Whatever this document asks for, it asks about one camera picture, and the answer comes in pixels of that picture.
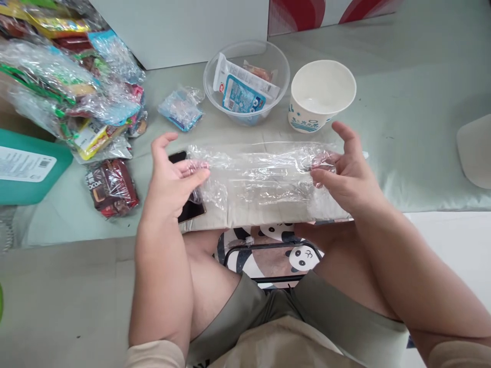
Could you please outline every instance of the clear plastic bowl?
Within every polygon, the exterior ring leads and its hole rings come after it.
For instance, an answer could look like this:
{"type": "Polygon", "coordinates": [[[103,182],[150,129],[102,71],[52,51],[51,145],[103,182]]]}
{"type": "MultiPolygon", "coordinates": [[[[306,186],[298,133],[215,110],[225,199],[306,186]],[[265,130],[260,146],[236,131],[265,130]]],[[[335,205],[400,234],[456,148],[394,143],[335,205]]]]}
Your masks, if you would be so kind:
{"type": "Polygon", "coordinates": [[[249,40],[234,43],[220,50],[205,67],[203,74],[203,86],[205,93],[211,103],[220,111],[240,125],[254,126],[262,123],[269,115],[271,109],[275,107],[283,98],[290,83],[290,65],[285,55],[279,48],[267,41],[249,40]],[[229,111],[222,107],[223,93],[213,90],[213,79],[215,77],[216,63],[218,54],[225,55],[228,61],[242,67],[244,60],[250,65],[257,66],[267,71],[276,71],[273,83],[280,87],[280,92],[271,105],[265,106],[262,110],[249,113],[229,111]]]}

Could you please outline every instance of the khaki shorts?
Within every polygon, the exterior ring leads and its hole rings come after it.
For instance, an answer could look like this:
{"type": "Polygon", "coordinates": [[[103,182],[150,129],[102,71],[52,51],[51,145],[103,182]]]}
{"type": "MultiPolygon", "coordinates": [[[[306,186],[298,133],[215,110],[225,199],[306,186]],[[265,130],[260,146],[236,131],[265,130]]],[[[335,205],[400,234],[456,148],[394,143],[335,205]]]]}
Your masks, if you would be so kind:
{"type": "Polygon", "coordinates": [[[353,301],[310,271],[290,290],[266,295],[246,274],[218,316],[190,344],[188,366],[207,366],[248,329],[290,315],[315,327],[345,356],[367,366],[399,366],[406,326],[353,301]]]}

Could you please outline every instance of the floor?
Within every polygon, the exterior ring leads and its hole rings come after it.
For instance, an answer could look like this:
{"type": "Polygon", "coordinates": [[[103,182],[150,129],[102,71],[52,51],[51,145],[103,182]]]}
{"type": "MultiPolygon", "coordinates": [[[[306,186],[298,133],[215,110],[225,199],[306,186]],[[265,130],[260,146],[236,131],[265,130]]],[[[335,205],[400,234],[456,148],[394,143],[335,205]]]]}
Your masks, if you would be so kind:
{"type": "MultiPolygon", "coordinates": [[[[491,213],[410,214],[430,246],[491,311],[491,213]]],[[[122,367],[134,238],[80,242],[0,257],[5,310],[0,366],[122,367]]],[[[423,367],[415,349],[403,367],[423,367]]]]}

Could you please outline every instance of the white paper cup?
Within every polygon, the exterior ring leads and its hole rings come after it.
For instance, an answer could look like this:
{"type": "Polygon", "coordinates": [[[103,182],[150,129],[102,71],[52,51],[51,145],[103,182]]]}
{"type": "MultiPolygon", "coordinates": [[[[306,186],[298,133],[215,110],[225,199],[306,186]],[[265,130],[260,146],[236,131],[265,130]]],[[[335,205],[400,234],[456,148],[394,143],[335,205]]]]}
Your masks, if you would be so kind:
{"type": "Polygon", "coordinates": [[[296,131],[314,133],[347,108],[356,96],[356,81],[343,64],[317,60],[295,74],[288,122],[296,131]]]}

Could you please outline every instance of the smartphone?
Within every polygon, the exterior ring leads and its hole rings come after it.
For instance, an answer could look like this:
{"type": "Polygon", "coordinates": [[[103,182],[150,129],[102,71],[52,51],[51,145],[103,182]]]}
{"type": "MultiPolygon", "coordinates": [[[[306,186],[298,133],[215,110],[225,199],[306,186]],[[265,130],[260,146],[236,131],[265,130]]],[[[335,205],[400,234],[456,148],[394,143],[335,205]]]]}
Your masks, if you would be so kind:
{"type": "MultiPolygon", "coordinates": [[[[169,161],[171,161],[173,164],[183,161],[187,158],[188,153],[186,151],[181,151],[177,152],[175,154],[172,154],[169,156],[169,161]]],[[[195,217],[204,215],[206,213],[205,206],[201,204],[196,204],[190,200],[188,200],[183,207],[183,212],[181,215],[177,218],[177,222],[185,222],[189,221],[195,217]]]]}

